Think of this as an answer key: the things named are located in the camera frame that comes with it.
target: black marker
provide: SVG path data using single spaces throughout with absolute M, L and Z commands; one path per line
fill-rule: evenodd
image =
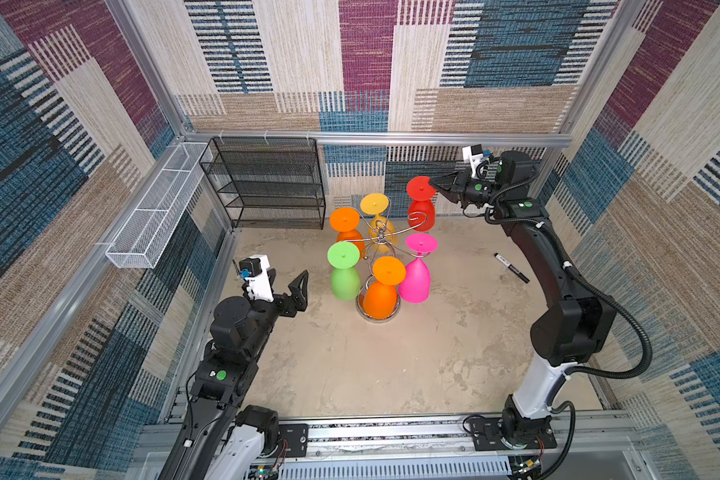
M 522 280 L 525 283 L 530 282 L 530 280 L 528 280 L 528 277 L 526 275 L 521 274 L 520 271 L 517 268 L 515 268 L 514 265 L 507 262 L 506 258 L 504 258 L 503 256 L 501 256 L 499 254 L 494 254 L 494 256 L 496 257 L 496 260 L 498 260 L 502 264 L 505 264 L 509 270 L 512 270 L 512 273 L 517 275 L 520 278 L 520 280 Z

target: concrete-textured surface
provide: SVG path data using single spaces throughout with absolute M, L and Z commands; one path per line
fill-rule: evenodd
M 403 228 L 403 220 L 394 222 Z M 530 363 L 530 325 L 546 311 L 541 287 L 498 226 L 445 217 L 429 233 L 439 242 L 424 259 L 432 274 L 429 299 L 403 302 L 392 321 L 373 324 L 354 302 L 331 294 L 326 253 L 336 232 L 328 222 L 322 231 L 245 229 L 235 258 L 267 254 L 277 269 L 276 292 L 309 270 L 307 312 L 278 320 L 246 403 L 280 416 L 501 410 Z M 494 252 L 531 282 L 523 283 Z M 356 268 L 365 279 L 365 263 Z M 240 285 L 231 272 L 222 298 L 239 295 Z M 583 374 L 566 383 L 558 402 L 563 399 L 580 410 L 601 408 Z

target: white mesh basket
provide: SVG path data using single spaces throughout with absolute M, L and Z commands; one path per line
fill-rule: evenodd
M 201 160 L 212 160 L 207 144 L 184 142 L 174 149 L 106 249 L 106 257 L 117 268 L 157 265 L 202 178 Z

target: black mesh shelf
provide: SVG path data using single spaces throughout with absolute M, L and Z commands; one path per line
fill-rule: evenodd
M 326 195 L 317 143 L 306 138 L 214 138 L 200 164 L 233 226 L 322 229 Z

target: black mounting plate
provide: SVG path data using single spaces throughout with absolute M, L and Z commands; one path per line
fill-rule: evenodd
M 288 442 L 287 458 L 303 458 L 307 456 L 309 426 L 306 423 L 288 423 L 279 426 L 280 436 Z M 277 458 L 282 454 L 283 444 L 280 442 L 274 453 L 268 458 Z
M 472 443 L 478 452 L 490 452 L 495 450 L 512 450 L 501 441 L 501 430 L 499 421 L 501 417 L 472 417 L 468 421 L 469 430 L 474 432 Z M 553 433 L 539 432 L 538 435 L 544 443 L 544 448 L 556 448 L 557 440 Z M 538 449 L 538 440 L 528 445 L 528 449 Z

